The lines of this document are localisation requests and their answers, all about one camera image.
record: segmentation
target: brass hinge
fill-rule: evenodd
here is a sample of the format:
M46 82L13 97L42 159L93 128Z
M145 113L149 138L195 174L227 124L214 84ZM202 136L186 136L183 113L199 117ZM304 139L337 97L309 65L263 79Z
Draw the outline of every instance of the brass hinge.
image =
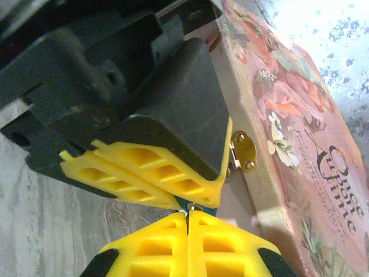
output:
M229 163L234 169L252 172L257 165L256 146L244 131L237 131L231 138Z

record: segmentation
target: gray marble floor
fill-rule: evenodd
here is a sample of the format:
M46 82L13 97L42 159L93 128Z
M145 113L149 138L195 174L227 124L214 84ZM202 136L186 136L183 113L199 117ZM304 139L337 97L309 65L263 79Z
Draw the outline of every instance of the gray marble floor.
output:
M12 0L0 3L0 16ZM369 25L360 0L257 0L250 9L312 56L369 162ZM22 112L1 111L0 126ZM78 276L100 248L169 214L37 175L0 136L0 276Z

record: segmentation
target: floral pattern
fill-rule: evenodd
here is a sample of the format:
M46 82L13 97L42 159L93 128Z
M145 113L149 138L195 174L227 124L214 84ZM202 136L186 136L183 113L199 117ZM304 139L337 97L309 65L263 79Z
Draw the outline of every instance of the floral pattern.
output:
M332 185L314 165L317 141L321 149L337 145L337 155L351 172L347 182L364 184L356 188L357 195L369 197L369 186L365 185L369 177L361 157L350 150L351 141L342 136L343 131L347 132L344 121L318 69L306 52L293 43L281 43L265 22L250 15L242 5L233 0L222 0L222 4L225 15L221 33L241 64L240 72L247 74L252 85L255 112L280 178L293 233L300 239L302 271L306 276L323 277L365 274L369 271L369 238L365 231L369 230L369 221L356 217L357 225L362 224L358 234L341 239L335 232L346 233L344 225L340 223L343 227L335 230L329 224L329 217L335 216L338 226L340 212L333 204L328 209L319 201L323 196L334 203L337 195L329 194ZM360 205L368 207L369 213L368 201L363 199Z
M291 145L288 144L287 138L285 138L280 131L282 129L281 121L274 112L272 116L269 116L269 120L272 122L273 139L273 141L267 141L269 153L271 155L276 153L286 166L297 166L299 164L299 159L295 156Z

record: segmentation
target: yellow plastic jaw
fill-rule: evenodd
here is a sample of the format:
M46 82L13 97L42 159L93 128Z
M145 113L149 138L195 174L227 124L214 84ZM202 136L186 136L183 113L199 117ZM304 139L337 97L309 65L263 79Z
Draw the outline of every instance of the yellow plastic jaw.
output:
M118 200L167 209L180 209L174 195L208 208L217 208L229 158L232 121L229 119L221 174L208 181L168 149L94 140L94 151L72 157L60 153L65 176L117 196Z
M106 245L119 255L107 277L271 277L259 248L270 242L201 211L172 214Z

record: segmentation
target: metal bolt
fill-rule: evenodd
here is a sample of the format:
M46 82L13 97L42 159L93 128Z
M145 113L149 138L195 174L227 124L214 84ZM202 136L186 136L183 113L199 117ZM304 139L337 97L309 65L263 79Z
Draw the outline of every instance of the metal bolt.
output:
M231 169L227 168L227 175L225 176L226 181L229 179L229 176L231 176Z
M198 204L196 204L196 203L188 203L187 205L186 205L186 209L190 212L190 211L204 211L204 209L200 206L200 205L198 205Z
M244 135L242 135L242 134L236 134L236 141L238 142L238 143L241 143L243 140L244 140Z
M248 160L246 163L244 163L244 166L246 169L253 169L255 164L252 161Z

